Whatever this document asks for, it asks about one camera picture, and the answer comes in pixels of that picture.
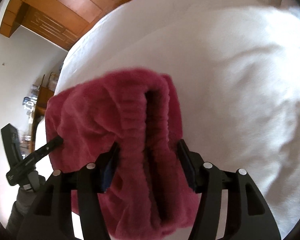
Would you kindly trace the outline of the grey sleeved forearm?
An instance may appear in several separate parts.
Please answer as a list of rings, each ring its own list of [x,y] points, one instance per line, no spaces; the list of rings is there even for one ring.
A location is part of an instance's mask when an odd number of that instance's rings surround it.
[[[26,191],[20,187],[17,194],[17,199],[13,203],[10,217],[6,226],[7,232],[13,239],[17,238],[19,229],[27,215],[37,193],[34,191]]]

